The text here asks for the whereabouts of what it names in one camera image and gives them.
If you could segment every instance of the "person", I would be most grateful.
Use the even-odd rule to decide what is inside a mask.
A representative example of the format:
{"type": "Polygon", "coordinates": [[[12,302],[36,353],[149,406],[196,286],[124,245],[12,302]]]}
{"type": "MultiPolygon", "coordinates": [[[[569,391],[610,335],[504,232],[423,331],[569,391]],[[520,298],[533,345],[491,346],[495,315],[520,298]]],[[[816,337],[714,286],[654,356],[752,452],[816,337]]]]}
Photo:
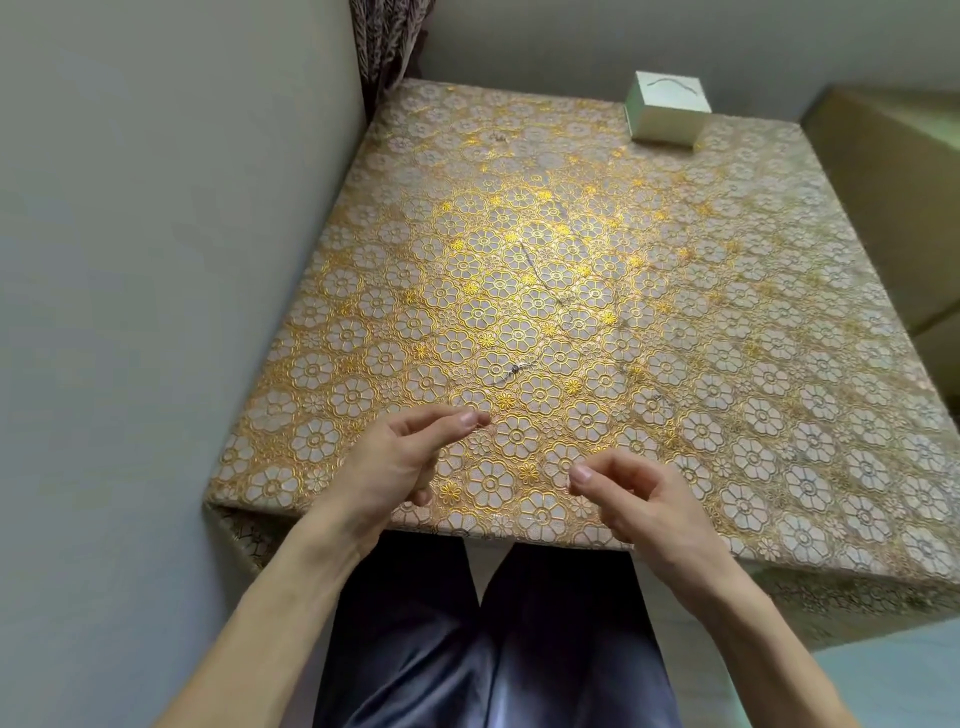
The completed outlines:
{"type": "MultiPolygon", "coordinates": [[[[338,596],[317,728],[680,726],[628,553],[514,545],[478,605],[462,539],[382,533],[489,423],[432,404],[372,424],[156,728],[278,726],[338,596]]],[[[857,725],[679,471],[610,449],[569,491],[706,627],[754,728],[857,725]]]]}

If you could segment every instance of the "fingernail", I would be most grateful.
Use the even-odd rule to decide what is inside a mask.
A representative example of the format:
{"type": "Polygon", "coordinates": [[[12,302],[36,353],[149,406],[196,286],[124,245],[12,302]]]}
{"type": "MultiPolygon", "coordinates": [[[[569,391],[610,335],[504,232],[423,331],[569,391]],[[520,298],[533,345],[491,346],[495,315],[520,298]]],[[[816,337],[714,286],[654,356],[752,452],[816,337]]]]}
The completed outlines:
{"type": "Polygon", "coordinates": [[[593,476],[593,471],[583,463],[576,463],[570,468],[570,482],[574,485],[584,485],[593,476]]]}
{"type": "Polygon", "coordinates": [[[477,412],[475,409],[469,409],[460,415],[460,424],[464,429],[473,429],[477,425],[477,412]]]}

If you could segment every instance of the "cardboard box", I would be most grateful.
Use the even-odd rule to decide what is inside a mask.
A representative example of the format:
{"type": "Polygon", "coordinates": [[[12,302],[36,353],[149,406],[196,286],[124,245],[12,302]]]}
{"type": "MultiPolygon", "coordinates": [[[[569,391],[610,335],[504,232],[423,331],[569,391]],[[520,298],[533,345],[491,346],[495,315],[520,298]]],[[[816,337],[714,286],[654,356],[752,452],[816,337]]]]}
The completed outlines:
{"type": "Polygon", "coordinates": [[[710,115],[700,79],[637,71],[624,104],[630,136],[692,147],[710,115]]]}

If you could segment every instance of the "leg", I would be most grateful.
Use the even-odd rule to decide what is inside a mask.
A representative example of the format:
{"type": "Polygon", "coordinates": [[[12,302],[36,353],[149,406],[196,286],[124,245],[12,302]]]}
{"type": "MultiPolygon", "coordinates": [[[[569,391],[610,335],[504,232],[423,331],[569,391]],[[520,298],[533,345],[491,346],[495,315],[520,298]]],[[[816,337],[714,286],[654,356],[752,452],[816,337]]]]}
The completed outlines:
{"type": "Polygon", "coordinates": [[[482,620],[498,650],[490,728],[681,728],[629,554],[518,544],[482,620]]]}
{"type": "Polygon", "coordinates": [[[340,595],[314,726],[482,726],[478,612],[462,539],[384,533],[340,595]]]}

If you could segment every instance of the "left hand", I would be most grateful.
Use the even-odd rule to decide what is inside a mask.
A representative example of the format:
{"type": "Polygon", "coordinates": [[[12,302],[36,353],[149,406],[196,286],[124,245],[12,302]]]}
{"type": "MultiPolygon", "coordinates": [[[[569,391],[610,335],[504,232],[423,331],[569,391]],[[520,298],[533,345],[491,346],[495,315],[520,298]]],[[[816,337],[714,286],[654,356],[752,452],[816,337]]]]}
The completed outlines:
{"type": "Polygon", "coordinates": [[[340,525],[372,548],[400,503],[426,505],[440,449],[490,423],[470,407],[426,404],[384,415],[350,450],[327,492],[304,517],[335,513],[340,525]]]}

